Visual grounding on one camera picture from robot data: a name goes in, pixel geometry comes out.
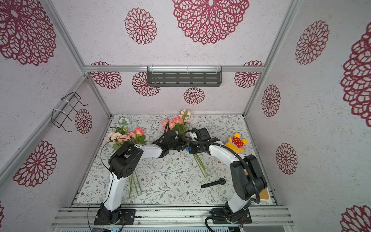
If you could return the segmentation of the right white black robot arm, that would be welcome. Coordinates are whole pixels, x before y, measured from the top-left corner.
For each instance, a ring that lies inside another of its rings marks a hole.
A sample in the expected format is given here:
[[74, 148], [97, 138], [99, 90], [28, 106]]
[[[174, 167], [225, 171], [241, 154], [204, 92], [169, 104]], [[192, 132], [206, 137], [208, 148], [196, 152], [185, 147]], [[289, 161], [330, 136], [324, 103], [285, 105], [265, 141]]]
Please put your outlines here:
[[249, 207], [252, 203], [261, 203], [260, 194], [268, 184], [256, 156], [243, 154], [242, 147], [247, 140], [241, 140], [237, 133], [224, 144], [219, 139], [212, 138], [206, 128], [186, 131], [183, 140], [188, 144], [191, 154], [206, 152], [231, 170], [235, 193], [222, 209], [210, 211], [211, 216], [204, 221], [206, 228], [213, 231], [209, 221], [213, 224], [251, 223]]

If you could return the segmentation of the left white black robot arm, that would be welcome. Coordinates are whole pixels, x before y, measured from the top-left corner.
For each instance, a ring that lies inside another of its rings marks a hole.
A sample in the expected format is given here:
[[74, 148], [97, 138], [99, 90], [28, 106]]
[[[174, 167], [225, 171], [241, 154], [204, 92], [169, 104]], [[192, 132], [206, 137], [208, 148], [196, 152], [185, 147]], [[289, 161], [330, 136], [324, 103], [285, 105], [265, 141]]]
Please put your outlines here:
[[166, 125], [163, 134], [150, 145], [138, 146], [124, 141], [108, 160], [110, 183], [104, 201], [100, 204], [93, 225], [132, 225], [136, 210], [121, 208], [123, 188], [134, 173], [141, 158], [163, 158], [171, 150], [185, 150], [187, 144], [182, 136]]

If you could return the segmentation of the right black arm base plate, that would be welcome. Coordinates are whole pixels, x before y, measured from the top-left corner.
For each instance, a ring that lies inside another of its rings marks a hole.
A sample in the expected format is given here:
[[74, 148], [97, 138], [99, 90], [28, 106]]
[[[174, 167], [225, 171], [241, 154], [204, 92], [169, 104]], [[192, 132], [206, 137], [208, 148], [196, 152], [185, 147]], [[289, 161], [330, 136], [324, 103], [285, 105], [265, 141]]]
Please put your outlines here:
[[[212, 216], [225, 216], [231, 214], [231, 212], [225, 208], [213, 208], [209, 212]], [[224, 217], [224, 218], [214, 218], [212, 219], [213, 224], [250, 224], [252, 223], [251, 215], [249, 209], [244, 210], [240, 214]]]

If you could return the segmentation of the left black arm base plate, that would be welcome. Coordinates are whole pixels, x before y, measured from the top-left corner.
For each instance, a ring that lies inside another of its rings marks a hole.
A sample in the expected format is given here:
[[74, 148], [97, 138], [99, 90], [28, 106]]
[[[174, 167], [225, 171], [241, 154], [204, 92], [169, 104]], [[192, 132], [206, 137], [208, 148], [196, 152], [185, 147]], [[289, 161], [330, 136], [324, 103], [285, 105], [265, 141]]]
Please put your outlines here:
[[128, 209], [109, 212], [99, 210], [94, 220], [94, 225], [132, 225], [134, 223], [136, 210]]

